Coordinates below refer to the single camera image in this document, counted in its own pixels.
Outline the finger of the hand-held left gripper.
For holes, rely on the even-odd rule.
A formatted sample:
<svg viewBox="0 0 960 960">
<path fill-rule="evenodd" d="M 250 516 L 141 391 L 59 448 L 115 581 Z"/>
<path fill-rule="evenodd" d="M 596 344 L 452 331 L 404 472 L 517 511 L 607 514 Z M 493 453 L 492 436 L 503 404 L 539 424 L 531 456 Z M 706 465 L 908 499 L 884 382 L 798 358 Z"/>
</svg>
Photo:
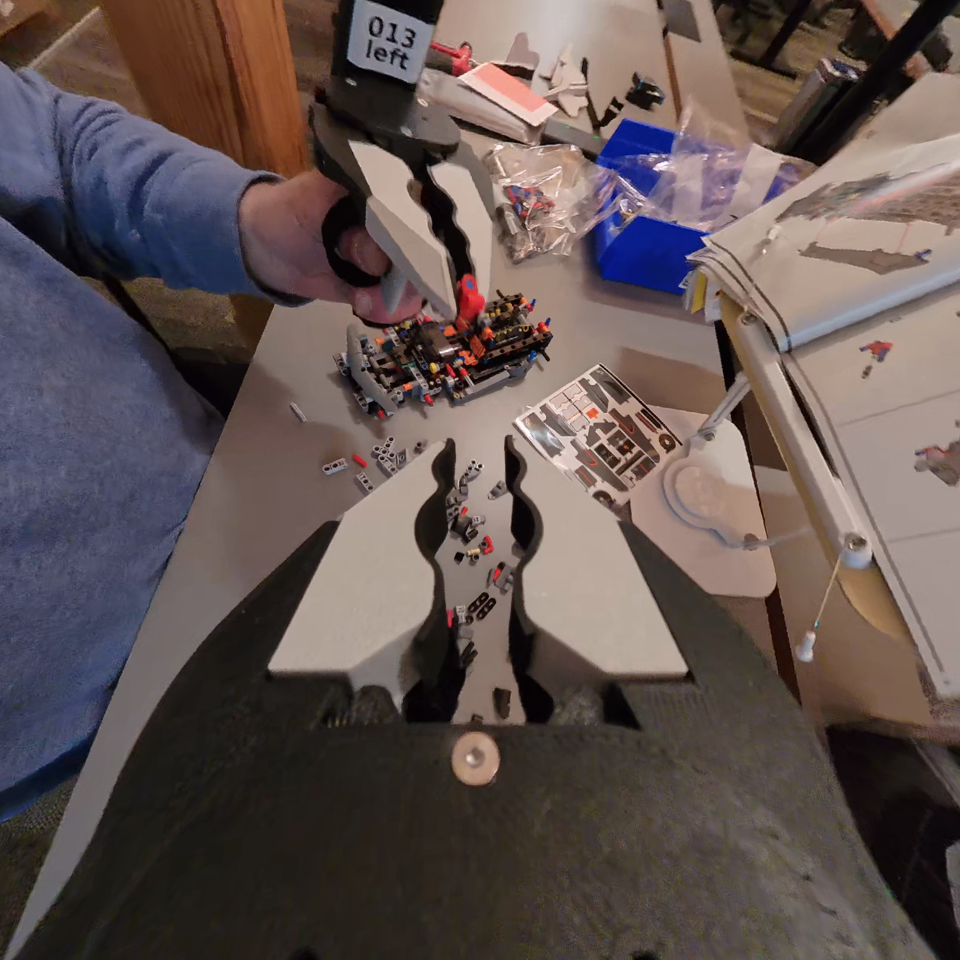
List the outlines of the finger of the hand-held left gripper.
<svg viewBox="0 0 960 960">
<path fill-rule="evenodd" d="M 495 253 L 495 224 L 485 201 L 480 181 L 472 169 L 460 162 L 443 160 L 429 167 L 429 176 L 441 198 L 452 203 L 451 222 L 454 239 L 461 239 L 469 267 L 456 266 L 455 278 L 472 274 L 479 289 L 492 288 Z"/>
<path fill-rule="evenodd" d="M 349 148 L 366 184 L 366 231 L 390 259 L 381 296 L 393 315 L 408 285 L 436 313 L 452 321 L 458 313 L 450 256 L 435 236 L 426 210 L 410 193 L 414 174 L 400 157 L 371 142 Z"/>
</svg>

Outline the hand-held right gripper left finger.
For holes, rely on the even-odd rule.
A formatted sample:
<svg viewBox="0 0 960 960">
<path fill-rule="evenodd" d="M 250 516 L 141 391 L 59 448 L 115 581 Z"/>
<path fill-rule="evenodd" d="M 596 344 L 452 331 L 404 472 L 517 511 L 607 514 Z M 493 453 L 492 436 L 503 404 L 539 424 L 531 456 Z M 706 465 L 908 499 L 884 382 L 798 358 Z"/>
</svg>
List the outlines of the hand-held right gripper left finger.
<svg viewBox="0 0 960 960">
<path fill-rule="evenodd" d="M 330 525 L 332 537 L 269 661 L 272 677 L 345 681 L 386 690 L 401 708 L 437 683 L 450 644 L 438 553 L 449 534 L 452 438 Z"/>
</svg>

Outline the red lego connector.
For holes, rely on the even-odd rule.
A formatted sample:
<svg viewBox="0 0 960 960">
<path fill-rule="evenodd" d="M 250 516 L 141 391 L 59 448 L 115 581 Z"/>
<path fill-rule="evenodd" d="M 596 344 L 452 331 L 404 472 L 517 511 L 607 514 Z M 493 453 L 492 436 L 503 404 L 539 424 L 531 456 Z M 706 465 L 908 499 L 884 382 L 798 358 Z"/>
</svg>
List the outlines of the red lego connector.
<svg viewBox="0 0 960 960">
<path fill-rule="evenodd" d="M 457 317 L 454 327 L 459 332 L 470 330 L 486 307 L 486 297 L 479 290 L 476 277 L 464 273 L 457 283 Z"/>
</svg>

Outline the lego car chassis model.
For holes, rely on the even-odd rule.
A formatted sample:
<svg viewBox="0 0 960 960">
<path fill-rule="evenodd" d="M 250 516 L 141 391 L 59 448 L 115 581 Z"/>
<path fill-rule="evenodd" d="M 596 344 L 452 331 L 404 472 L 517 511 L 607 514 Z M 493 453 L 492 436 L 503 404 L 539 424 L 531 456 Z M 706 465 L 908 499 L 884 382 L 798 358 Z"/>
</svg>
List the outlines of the lego car chassis model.
<svg viewBox="0 0 960 960">
<path fill-rule="evenodd" d="M 360 322 L 333 356 L 354 401 L 384 421 L 412 405 L 469 402 L 525 378 L 554 338 L 552 318 L 539 316 L 537 301 L 496 293 L 470 322 L 441 322 L 420 311 L 374 332 Z"/>
</svg>

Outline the clear bag of lego pieces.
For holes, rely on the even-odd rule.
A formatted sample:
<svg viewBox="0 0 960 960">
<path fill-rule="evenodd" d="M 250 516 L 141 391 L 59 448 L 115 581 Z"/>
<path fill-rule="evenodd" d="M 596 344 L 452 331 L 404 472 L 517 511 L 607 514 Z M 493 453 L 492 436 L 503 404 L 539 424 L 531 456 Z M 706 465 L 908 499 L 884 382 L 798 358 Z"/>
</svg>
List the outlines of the clear bag of lego pieces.
<svg viewBox="0 0 960 960">
<path fill-rule="evenodd" d="M 575 146 L 498 142 L 483 162 L 497 202 L 501 244 L 513 265 L 569 255 L 618 210 L 619 174 Z"/>
</svg>

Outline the person's left hand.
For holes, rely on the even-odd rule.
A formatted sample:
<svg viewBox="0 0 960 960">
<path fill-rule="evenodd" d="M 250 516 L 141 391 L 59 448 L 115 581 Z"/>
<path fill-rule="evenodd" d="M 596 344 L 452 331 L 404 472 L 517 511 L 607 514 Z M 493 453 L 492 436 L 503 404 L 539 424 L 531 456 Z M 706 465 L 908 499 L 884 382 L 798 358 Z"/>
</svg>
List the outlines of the person's left hand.
<svg viewBox="0 0 960 960">
<path fill-rule="evenodd" d="M 406 285 L 399 306 L 389 313 L 380 286 L 355 288 L 330 267 L 322 225 L 346 194 L 344 187 L 317 169 L 247 186 L 238 207 L 247 274 L 271 293 L 349 304 L 369 326 L 385 327 L 414 317 L 424 300 L 412 284 Z"/>
</svg>

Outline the grey flat pouch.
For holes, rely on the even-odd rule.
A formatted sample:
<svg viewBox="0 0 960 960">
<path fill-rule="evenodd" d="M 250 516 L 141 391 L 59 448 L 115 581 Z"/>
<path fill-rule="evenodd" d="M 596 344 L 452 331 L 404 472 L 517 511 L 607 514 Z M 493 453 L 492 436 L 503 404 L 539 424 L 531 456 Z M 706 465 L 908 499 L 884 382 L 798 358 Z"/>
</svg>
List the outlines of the grey flat pouch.
<svg viewBox="0 0 960 960">
<path fill-rule="evenodd" d="M 424 68 L 416 86 L 417 96 L 437 105 L 454 120 L 490 135 L 533 146 L 541 143 L 543 125 L 530 125 L 507 108 L 467 87 L 442 70 Z"/>
</svg>

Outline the pink card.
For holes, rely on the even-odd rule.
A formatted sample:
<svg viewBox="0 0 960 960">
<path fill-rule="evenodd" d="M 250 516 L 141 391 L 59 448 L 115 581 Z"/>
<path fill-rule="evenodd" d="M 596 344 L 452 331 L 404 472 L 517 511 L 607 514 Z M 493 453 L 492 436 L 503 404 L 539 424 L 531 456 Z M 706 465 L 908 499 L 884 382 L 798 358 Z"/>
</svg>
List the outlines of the pink card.
<svg viewBox="0 0 960 960">
<path fill-rule="evenodd" d="M 484 62 L 458 78 L 460 84 L 531 127 L 542 126 L 558 107 L 493 62 Z"/>
</svg>

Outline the white book stand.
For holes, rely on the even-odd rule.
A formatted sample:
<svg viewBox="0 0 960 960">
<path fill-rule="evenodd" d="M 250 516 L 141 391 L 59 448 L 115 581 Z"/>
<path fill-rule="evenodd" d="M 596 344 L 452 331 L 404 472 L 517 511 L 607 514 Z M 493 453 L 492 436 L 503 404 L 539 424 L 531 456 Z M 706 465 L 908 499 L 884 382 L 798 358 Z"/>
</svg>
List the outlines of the white book stand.
<svg viewBox="0 0 960 960">
<path fill-rule="evenodd" d="M 810 460 L 837 489 L 842 517 L 830 528 L 834 559 L 854 534 L 871 559 L 841 565 L 847 600 L 860 576 L 880 571 L 894 626 L 916 647 L 938 696 L 958 700 L 958 294 L 942 290 L 838 329 L 793 351 L 767 356 L 767 382 L 783 400 L 774 417 L 811 437 Z M 774 587 L 767 534 L 744 439 L 724 414 L 717 438 L 696 438 L 701 394 L 695 366 L 623 350 L 618 367 L 642 400 L 678 426 L 682 446 L 651 491 L 630 498 L 633 519 L 711 594 L 760 596 Z"/>
</svg>

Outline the white foam plane cutout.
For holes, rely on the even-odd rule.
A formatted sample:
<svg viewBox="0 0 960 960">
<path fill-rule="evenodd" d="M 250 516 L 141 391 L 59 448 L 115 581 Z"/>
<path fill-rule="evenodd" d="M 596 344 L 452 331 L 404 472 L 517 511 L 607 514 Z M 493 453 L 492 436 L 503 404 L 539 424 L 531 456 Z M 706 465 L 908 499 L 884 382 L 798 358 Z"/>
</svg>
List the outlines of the white foam plane cutout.
<svg viewBox="0 0 960 960">
<path fill-rule="evenodd" d="M 535 79 L 545 81 L 543 99 L 567 117 L 575 118 L 587 109 L 590 91 L 584 69 L 574 60 L 573 52 L 573 43 L 567 42 L 553 60 L 542 66 L 542 58 L 531 47 L 527 32 L 520 31 L 513 38 L 506 57 L 497 65 L 529 85 Z"/>
</svg>

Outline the sticker sheet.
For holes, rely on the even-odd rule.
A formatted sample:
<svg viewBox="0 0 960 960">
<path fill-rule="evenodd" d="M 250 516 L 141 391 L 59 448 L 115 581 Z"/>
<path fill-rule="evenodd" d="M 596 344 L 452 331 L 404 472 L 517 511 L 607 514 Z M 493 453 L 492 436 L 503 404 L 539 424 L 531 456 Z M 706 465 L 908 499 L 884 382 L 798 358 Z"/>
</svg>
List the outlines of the sticker sheet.
<svg viewBox="0 0 960 960">
<path fill-rule="evenodd" d="M 529 406 L 519 434 L 594 498 L 623 506 L 652 486 L 682 439 L 607 366 L 596 364 Z"/>
</svg>

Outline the blue plastic bin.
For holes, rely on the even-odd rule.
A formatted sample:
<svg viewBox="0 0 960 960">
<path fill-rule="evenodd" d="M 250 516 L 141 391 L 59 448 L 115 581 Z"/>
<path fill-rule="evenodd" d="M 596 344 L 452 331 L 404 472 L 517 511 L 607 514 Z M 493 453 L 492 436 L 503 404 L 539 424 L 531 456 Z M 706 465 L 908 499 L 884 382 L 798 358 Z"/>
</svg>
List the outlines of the blue plastic bin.
<svg viewBox="0 0 960 960">
<path fill-rule="evenodd" d="M 677 131 L 627 119 L 620 123 L 597 157 L 617 172 L 616 164 L 633 154 L 667 152 Z M 603 279 L 679 294 L 690 270 L 689 257 L 702 249 L 705 233 L 643 215 L 622 223 L 618 212 L 594 229 L 595 257 Z"/>
</svg>

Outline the person's torso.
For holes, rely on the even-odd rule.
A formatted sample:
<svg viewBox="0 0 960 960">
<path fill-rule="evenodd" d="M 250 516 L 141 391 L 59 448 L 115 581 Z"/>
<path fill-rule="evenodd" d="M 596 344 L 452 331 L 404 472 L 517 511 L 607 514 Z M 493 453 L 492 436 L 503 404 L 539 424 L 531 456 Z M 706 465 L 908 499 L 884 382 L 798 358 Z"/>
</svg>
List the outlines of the person's torso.
<svg viewBox="0 0 960 960">
<path fill-rule="evenodd" d="M 83 762 L 222 429 L 156 338 L 2 221 L 2 819 Z"/>
</svg>

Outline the instruction booklet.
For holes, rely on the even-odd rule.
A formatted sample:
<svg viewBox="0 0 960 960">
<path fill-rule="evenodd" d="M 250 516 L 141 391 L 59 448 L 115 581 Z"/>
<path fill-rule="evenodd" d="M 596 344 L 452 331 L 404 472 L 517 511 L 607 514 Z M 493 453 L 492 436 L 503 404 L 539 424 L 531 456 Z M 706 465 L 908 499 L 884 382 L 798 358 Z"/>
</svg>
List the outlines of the instruction booklet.
<svg viewBox="0 0 960 960">
<path fill-rule="evenodd" d="M 841 572 L 958 701 L 958 76 L 690 254 Z"/>
</svg>

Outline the black metal pole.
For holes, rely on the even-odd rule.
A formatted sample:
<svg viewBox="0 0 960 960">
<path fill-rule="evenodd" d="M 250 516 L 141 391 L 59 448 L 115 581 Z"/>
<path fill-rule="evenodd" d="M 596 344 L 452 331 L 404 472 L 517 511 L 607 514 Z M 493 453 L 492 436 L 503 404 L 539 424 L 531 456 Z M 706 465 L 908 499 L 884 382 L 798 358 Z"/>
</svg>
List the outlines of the black metal pole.
<svg viewBox="0 0 960 960">
<path fill-rule="evenodd" d="M 894 79 L 955 6 L 956 2 L 949 1 L 918 2 L 875 61 L 825 117 L 809 144 L 811 162 L 822 164 L 843 146 L 858 123 L 869 114 L 874 102 L 888 92 Z"/>
</svg>

